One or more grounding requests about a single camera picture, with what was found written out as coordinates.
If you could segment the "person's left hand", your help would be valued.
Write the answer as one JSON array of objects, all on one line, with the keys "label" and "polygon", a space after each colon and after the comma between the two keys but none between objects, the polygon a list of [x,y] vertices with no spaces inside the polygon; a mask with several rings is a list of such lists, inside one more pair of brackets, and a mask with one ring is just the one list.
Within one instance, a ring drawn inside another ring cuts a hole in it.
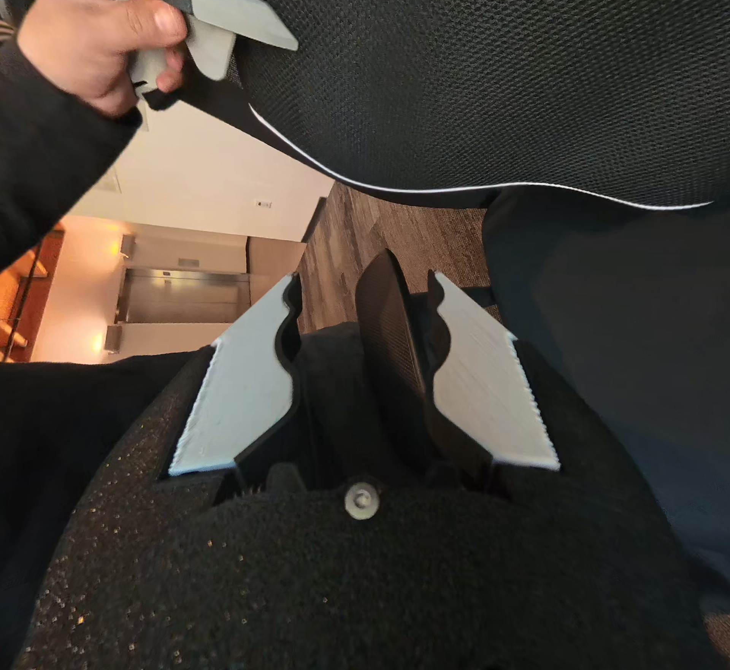
[{"label": "person's left hand", "polygon": [[107,118],[136,106],[129,55],[161,51],[156,83],[171,93],[183,83],[183,14],[161,0],[35,0],[17,45],[36,70],[61,91]]}]

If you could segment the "black mesh office chair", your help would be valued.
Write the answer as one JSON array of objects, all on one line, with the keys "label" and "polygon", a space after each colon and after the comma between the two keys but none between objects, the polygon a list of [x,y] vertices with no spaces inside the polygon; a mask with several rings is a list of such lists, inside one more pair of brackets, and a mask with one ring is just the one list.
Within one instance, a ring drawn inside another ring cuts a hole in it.
[{"label": "black mesh office chair", "polygon": [[298,50],[239,38],[242,91],[189,101],[358,190],[728,196],[729,0],[264,1]]}]

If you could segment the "person's black jacket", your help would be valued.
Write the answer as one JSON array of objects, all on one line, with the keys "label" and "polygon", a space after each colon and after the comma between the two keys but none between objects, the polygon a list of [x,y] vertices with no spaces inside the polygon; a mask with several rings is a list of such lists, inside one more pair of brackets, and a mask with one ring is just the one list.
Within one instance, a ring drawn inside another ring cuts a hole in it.
[{"label": "person's black jacket", "polygon": [[172,378],[203,350],[100,366],[2,365],[2,668],[87,484]]}]

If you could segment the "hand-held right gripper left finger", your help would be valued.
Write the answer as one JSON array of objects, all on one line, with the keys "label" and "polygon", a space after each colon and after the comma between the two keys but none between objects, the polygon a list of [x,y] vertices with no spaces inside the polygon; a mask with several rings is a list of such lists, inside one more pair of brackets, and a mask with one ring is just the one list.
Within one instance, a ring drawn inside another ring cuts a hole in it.
[{"label": "hand-held right gripper left finger", "polygon": [[302,286],[286,274],[213,343],[213,356],[171,454],[170,477],[237,470],[252,477],[288,437],[300,402]]}]

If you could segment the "wooden shelving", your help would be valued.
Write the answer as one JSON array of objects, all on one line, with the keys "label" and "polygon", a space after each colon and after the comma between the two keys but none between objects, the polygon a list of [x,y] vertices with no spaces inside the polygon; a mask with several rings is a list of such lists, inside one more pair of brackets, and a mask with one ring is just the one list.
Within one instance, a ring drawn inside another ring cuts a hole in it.
[{"label": "wooden shelving", "polygon": [[66,231],[56,226],[1,273],[1,361],[32,359]]}]

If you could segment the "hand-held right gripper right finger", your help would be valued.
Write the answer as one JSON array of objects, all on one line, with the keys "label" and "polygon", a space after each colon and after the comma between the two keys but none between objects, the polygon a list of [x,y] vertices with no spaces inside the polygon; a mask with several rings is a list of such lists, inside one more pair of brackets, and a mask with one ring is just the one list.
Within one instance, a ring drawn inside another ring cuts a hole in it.
[{"label": "hand-held right gripper right finger", "polygon": [[484,462],[558,472],[516,337],[441,272],[429,273],[428,299],[431,395],[436,424],[446,428],[433,440],[451,448],[467,472]]}]

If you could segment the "person's left forearm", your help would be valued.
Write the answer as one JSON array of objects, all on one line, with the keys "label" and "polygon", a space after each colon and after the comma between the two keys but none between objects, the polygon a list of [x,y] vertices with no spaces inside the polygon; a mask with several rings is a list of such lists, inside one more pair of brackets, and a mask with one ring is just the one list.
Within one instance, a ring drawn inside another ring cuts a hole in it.
[{"label": "person's left forearm", "polygon": [[107,118],[59,90],[15,40],[1,52],[1,265],[7,268],[72,209],[130,143],[133,107]]}]

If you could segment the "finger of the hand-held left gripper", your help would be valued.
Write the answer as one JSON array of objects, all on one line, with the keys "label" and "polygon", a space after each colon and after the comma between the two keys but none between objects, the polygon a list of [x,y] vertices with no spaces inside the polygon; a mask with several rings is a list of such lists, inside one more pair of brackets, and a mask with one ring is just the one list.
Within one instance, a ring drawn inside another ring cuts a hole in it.
[{"label": "finger of the hand-held left gripper", "polygon": [[238,36],[298,50],[297,38],[263,0],[190,0],[187,48],[199,71],[213,81],[227,75]]}]

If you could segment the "metal elevator door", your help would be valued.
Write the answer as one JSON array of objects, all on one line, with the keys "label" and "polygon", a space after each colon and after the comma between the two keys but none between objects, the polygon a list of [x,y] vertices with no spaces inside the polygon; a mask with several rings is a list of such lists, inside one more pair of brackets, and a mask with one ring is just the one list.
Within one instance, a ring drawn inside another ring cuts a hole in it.
[{"label": "metal elevator door", "polygon": [[115,324],[231,324],[251,306],[250,277],[132,267],[125,270]]}]

